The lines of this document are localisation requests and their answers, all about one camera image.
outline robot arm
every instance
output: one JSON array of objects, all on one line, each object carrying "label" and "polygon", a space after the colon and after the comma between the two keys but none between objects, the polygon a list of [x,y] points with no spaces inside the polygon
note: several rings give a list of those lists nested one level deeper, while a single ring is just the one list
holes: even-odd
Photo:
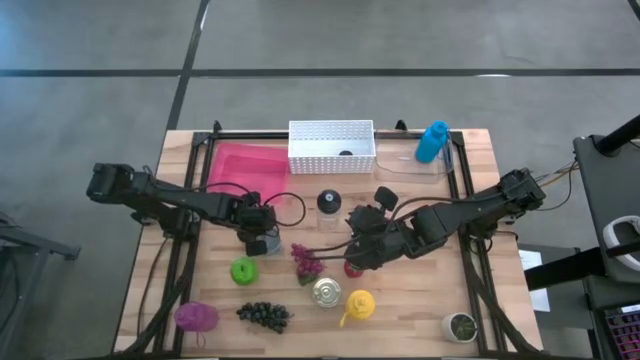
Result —
[{"label": "robot arm", "polygon": [[347,220],[358,241],[347,247],[344,258],[362,270],[375,270],[403,255],[415,259],[443,246],[462,225],[472,236],[490,238],[500,218],[518,218],[539,208],[544,198],[529,170],[522,169],[504,175],[497,185],[472,198],[423,206],[399,219],[387,220],[384,206],[358,206]]},{"label": "robot arm", "polygon": [[95,164],[87,196],[102,204],[126,205],[135,210],[131,214],[134,220],[143,225],[157,221],[171,237],[187,236],[190,218],[197,214],[212,224],[238,231],[249,256],[266,253],[266,244],[256,237],[276,225],[273,207],[260,205],[259,193],[194,192],[125,164]]}]

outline pink tray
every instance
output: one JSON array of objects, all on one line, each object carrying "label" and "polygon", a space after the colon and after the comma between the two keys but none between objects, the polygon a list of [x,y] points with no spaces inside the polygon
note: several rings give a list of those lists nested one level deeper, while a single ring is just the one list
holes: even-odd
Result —
[{"label": "pink tray", "polygon": [[[207,184],[236,183],[250,191],[258,191],[264,201],[285,189],[289,174],[287,154],[287,149],[268,146],[220,144],[211,165]],[[241,189],[229,185],[210,187],[208,192],[244,194]],[[276,204],[279,200],[280,197],[271,203]]]}]

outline concrete floor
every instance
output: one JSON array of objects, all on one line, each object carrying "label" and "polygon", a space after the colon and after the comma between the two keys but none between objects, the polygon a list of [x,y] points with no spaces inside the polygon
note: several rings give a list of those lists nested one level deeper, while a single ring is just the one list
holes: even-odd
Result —
[{"label": "concrete floor", "polygon": [[[0,70],[180,69],[198,5],[5,0]],[[222,0],[209,6],[195,68],[640,67],[639,32],[625,0]],[[96,161],[155,167],[177,85],[177,78],[0,78],[0,211],[83,248],[75,263],[50,262],[20,358],[109,352],[140,227],[126,208],[94,204],[84,191]],[[572,159],[574,137],[636,115],[639,87],[639,77],[191,79],[177,127],[445,120],[489,128],[502,172],[546,172]],[[567,205],[518,222],[522,242],[596,244],[574,179]],[[548,204],[566,191],[566,182],[549,188]],[[543,338],[554,353],[588,355],[568,332],[543,330]]]}]

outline white basket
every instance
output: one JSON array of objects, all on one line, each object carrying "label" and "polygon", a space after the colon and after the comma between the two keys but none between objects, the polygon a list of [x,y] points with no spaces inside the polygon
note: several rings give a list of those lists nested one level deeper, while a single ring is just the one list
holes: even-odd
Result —
[{"label": "white basket", "polygon": [[289,121],[292,174],[370,173],[375,158],[371,120]]}]

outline purple grapes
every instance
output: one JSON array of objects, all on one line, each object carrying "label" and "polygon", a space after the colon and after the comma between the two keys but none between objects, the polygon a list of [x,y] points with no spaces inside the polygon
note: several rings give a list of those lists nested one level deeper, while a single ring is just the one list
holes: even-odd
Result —
[{"label": "purple grapes", "polygon": [[307,248],[302,245],[292,244],[291,256],[293,256],[296,264],[298,264],[298,276],[318,275],[324,270],[324,265],[320,260],[310,260],[305,257]]}]

